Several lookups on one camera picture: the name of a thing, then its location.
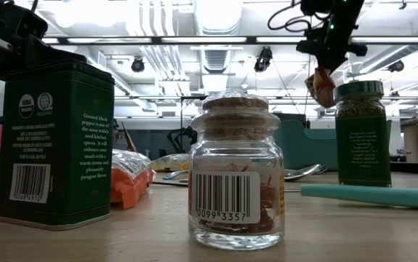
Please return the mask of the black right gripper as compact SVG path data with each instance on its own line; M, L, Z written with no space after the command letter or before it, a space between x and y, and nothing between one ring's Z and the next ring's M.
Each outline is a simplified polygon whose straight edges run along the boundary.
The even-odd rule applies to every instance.
M325 73L335 72L344 62L345 54L351 52L354 55L363 57L368 48L364 43L351 41L351 34L357 25L350 28L335 28L333 25L321 28L307 29L305 40L300 40L296 46L296 51L315 55L317 68ZM333 57L330 62L326 57Z

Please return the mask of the crinkled clear snack bag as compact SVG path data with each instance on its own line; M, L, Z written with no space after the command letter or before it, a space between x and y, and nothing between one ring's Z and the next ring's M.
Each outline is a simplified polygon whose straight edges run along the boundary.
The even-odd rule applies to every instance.
M188 154L170 154L150 162L150 168L156 172L175 172L188 170Z

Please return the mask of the orange and silver snack packet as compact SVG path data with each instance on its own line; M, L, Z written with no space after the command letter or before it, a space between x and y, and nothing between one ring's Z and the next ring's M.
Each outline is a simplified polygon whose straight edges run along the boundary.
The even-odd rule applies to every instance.
M153 182L154 171L150 159L141 153L113 149L112 152L112 203L120 203L122 210L134 207Z

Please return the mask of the green-lid oregano spice jar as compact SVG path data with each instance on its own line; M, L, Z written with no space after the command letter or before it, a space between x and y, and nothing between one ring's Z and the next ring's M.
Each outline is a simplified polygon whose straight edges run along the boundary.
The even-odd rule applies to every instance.
M349 82L333 91L339 182L392 186L383 83Z

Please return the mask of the silver and yellow snack bag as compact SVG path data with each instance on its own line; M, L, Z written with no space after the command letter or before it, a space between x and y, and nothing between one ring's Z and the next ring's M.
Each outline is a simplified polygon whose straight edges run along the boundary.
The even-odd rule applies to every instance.
M336 87L330 76L330 70L317 67L315 72L305 80L305 85L313 99L324 108L335 106L333 90Z

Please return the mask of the black-bowl blue-handled spoon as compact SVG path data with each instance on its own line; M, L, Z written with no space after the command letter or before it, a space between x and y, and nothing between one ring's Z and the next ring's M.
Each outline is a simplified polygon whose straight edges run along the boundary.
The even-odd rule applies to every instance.
M164 180L172 180L174 178L177 178L178 176L187 175L188 173L189 173L188 170L181 170L181 171L169 172L169 173L165 174L162 178Z

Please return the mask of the black overhead crossbar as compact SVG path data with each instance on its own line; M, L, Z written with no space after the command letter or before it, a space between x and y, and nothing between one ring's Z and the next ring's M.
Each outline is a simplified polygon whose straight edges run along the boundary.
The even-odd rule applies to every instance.
M43 41L51 45L293 45L303 36L48 36ZM370 45L418 45L418 36L352 36L351 42Z

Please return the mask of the black background rig frame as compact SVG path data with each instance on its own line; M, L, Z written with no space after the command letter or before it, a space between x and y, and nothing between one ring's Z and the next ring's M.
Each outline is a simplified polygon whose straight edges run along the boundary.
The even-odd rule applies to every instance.
M115 96L114 118L129 130L176 130L190 125L206 95Z

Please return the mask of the plain silver spoon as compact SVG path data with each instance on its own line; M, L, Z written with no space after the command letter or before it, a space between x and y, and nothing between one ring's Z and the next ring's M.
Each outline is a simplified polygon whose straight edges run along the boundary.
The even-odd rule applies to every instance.
M286 182L293 182L296 180L300 180L309 175L317 173L320 169L321 169L320 164L314 164L308 167L303 167L302 169L299 169L299 170L284 170L285 171L284 180Z

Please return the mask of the silver ceiling air duct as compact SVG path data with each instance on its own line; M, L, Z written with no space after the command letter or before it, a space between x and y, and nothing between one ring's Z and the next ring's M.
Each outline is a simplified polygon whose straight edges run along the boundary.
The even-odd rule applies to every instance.
M240 31L242 0L193 0L198 36L237 36ZM202 86L205 92L225 90L233 51L228 45L200 49Z

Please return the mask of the small orange snack packet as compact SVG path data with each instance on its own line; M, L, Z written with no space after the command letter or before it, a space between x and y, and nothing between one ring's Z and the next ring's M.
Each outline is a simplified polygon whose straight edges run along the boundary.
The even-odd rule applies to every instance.
M131 139L131 136L129 135L126 127L124 126L124 123L122 122L121 125L122 125L123 130L124 130L124 137L126 139L127 150L132 151L132 152L137 152L137 149L136 149L136 147L135 147L135 145L134 145L134 143Z

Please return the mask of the teal-handled metal spoon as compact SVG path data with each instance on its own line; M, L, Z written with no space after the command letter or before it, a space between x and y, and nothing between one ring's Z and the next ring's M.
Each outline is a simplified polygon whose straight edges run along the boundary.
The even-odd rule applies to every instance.
M418 188L311 184L302 185L300 189L285 189L284 192L299 192L304 197L339 199L418 209Z

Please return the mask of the black small block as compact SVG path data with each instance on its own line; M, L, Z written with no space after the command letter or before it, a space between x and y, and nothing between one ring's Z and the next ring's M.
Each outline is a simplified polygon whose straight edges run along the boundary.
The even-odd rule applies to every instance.
M0 222L68 230L109 217L114 85L77 60L8 75Z

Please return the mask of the green plastic bin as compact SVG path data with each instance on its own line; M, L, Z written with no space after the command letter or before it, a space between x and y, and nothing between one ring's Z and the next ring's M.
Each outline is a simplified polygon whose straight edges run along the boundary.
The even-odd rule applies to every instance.
M323 164L338 172L336 129L305 129L296 120L282 121L275 141L284 153L284 166L299 169Z

